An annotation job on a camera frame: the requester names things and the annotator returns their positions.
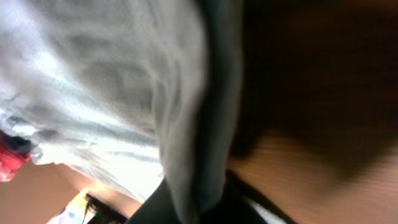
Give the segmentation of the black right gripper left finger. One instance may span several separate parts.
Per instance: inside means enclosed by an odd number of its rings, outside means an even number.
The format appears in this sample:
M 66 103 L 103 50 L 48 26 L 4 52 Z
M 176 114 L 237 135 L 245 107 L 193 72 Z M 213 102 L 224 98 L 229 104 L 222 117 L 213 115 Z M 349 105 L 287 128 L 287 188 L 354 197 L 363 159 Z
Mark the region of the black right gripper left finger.
M 181 224 L 165 179 L 126 224 Z

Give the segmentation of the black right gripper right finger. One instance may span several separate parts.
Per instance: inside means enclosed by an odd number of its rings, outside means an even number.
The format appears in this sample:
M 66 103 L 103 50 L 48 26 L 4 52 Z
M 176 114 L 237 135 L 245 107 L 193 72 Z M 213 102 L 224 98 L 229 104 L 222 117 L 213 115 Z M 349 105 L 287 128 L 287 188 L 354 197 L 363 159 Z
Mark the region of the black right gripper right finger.
M 207 224 L 297 224 L 260 191 L 245 183 L 237 174 L 226 172 L 220 202 L 201 216 Z

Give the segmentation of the light blue t-shirt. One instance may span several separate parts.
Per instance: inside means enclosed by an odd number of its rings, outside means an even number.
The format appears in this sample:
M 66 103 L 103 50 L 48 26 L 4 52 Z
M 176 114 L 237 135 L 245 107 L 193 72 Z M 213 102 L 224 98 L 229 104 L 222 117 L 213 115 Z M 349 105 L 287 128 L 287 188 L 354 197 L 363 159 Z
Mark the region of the light blue t-shirt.
M 2 1 L 1 129 L 38 163 L 138 200 L 164 180 L 182 223 L 221 199 L 237 123 L 242 1 Z

